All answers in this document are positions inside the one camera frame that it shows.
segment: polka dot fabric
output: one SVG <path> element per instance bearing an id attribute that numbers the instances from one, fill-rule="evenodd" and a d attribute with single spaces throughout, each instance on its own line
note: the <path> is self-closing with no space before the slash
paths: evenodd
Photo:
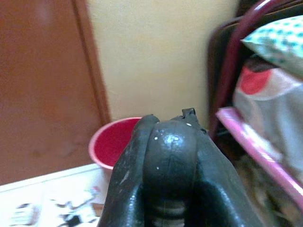
<path id="1" fill-rule="evenodd" d="M 263 59 L 303 77 L 303 16 L 271 22 L 242 42 Z"/>

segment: plastic bucket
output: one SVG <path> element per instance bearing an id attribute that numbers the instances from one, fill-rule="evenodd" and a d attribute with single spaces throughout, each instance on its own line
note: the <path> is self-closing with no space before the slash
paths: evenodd
<path id="1" fill-rule="evenodd" d="M 108 178 L 140 119 L 141 117 L 130 117 L 111 122 L 100 128 L 91 138 L 89 155 L 103 168 Z"/>

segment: wooden door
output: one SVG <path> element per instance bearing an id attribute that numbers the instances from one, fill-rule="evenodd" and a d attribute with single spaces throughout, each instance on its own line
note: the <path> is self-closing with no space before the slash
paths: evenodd
<path id="1" fill-rule="evenodd" d="M 109 117 L 88 24 L 83 1 L 1 1 L 0 184 L 91 163 Z"/>

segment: yellow wall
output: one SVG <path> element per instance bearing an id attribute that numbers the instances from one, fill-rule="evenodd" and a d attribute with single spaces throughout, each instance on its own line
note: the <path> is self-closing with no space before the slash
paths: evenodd
<path id="1" fill-rule="evenodd" d="M 89 0 L 112 119 L 168 120 L 194 107 L 207 125 L 206 46 L 236 0 Z"/>

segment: pink shelf edge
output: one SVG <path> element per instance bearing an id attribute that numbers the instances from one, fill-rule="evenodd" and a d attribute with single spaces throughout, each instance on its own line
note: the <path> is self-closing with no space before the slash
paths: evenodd
<path id="1" fill-rule="evenodd" d="M 238 115 L 237 110 L 233 107 L 225 107 L 219 109 L 216 115 L 237 142 L 246 150 L 248 155 L 285 190 L 303 212 L 302 186 L 278 162 L 273 160 L 263 148 L 249 138 L 243 128 L 244 122 Z"/>

